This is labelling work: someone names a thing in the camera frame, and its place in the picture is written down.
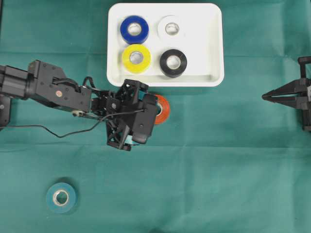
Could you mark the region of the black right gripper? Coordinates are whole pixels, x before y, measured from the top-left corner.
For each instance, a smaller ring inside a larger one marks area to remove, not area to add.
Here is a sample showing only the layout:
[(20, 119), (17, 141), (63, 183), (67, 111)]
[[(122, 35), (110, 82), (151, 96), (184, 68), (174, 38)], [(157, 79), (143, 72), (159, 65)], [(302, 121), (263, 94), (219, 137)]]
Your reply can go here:
[[(299, 57), (300, 79), (291, 81), (275, 90), (262, 95), (263, 100), (283, 104), (302, 110), (303, 130), (311, 131), (311, 79), (307, 78), (306, 65), (311, 63), (310, 57)], [(275, 97), (289, 94), (300, 94), (294, 97)]]

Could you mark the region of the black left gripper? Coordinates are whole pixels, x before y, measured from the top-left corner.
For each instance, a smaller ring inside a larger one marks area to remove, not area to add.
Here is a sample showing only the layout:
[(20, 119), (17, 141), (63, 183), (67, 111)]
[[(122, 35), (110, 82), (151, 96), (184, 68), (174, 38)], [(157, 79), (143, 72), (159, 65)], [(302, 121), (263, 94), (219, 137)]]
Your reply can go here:
[(142, 99), (148, 88), (140, 81), (125, 79), (116, 92), (92, 89), (91, 118), (105, 118), (107, 145), (125, 151), (140, 145), (132, 139), (132, 126), (136, 113), (140, 112), (136, 106), (145, 106)]

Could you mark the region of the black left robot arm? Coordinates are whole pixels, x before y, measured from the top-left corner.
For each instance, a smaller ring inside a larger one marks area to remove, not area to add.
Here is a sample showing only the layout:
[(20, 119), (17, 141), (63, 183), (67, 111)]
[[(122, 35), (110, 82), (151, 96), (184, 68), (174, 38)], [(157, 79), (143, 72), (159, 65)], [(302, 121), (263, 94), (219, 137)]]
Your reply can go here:
[(156, 119), (157, 97), (148, 85), (126, 79), (118, 91), (100, 90), (91, 77), (82, 84), (66, 77), (62, 68), (35, 60), (27, 70), (0, 68), (0, 127), (10, 127), (13, 99), (32, 99), (46, 107), (70, 112), (106, 125), (107, 144), (130, 151), (145, 144)]

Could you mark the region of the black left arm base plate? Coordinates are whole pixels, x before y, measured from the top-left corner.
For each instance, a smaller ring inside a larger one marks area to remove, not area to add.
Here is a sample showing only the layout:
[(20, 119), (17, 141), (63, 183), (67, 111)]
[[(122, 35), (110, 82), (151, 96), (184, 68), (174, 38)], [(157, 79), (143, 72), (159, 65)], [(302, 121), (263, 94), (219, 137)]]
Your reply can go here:
[(3, 130), (10, 122), (11, 98), (0, 96), (0, 130)]

